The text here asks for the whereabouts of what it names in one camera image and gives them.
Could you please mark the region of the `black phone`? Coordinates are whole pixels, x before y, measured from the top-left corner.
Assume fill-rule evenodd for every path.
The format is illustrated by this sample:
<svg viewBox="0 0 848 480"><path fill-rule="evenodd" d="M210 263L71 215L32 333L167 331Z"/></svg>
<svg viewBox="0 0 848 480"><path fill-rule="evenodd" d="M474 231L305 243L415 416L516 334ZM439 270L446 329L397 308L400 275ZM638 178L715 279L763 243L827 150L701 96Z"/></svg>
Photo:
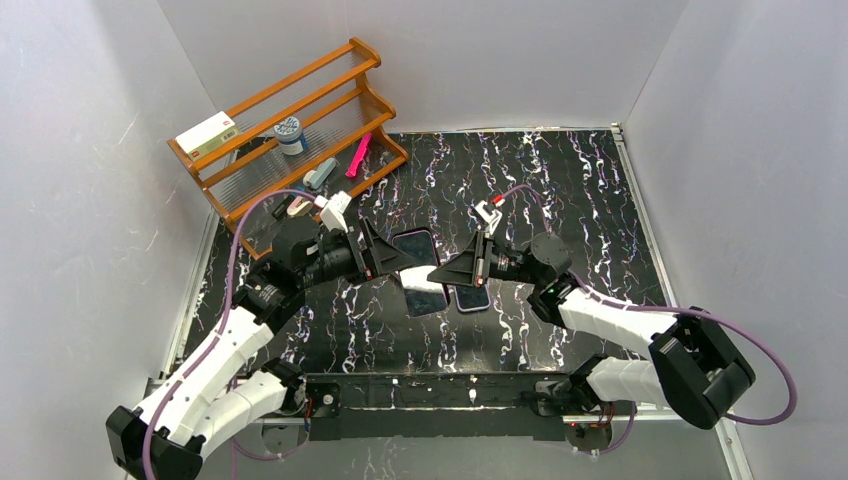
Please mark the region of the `black phone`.
<svg viewBox="0 0 848 480"><path fill-rule="evenodd" d="M409 315L419 317L445 310L448 307L445 287L427 279L440 265L432 233L417 228L394 235L390 243L413 259L412 267L398 272Z"/></svg>

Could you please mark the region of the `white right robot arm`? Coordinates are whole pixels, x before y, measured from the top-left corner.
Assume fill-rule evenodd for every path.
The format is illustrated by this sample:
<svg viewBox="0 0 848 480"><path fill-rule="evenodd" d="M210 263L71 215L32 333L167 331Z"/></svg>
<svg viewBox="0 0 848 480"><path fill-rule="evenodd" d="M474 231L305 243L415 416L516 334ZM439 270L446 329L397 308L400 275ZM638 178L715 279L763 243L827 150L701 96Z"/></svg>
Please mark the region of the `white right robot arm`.
<svg viewBox="0 0 848 480"><path fill-rule="evenodd" d="M566 245L555 234L538 234L517 250L478 232L428 279L464 287L482 287L490 278L529 284L527 301L543 322L638 354L636 360L594 357L563 386L551 388L551 395L574 408L650 403L707 430L755 383L748 361L706 312L667 312L617 301L582 285L570 267Z"/></svg>

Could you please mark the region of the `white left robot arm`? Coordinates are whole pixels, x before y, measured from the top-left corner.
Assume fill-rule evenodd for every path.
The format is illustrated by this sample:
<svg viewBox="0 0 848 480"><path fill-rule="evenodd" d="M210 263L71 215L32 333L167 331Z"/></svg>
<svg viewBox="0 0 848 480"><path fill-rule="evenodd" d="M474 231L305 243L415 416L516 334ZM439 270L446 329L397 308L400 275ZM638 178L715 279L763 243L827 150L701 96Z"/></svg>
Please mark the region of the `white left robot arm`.
<svg viewBox="0 0 848 480"><path fill-rule="evenodd" d="M367 219L329 229L287 219L272 249L227 298L218 325L179 369L137 406L117 407L105 427L116 465L136 479L194 479L204 460L252 421L307 400L301 368L270 360L236 388L242 366L306 303L309 288L361 284L412 267Z"/></svg>

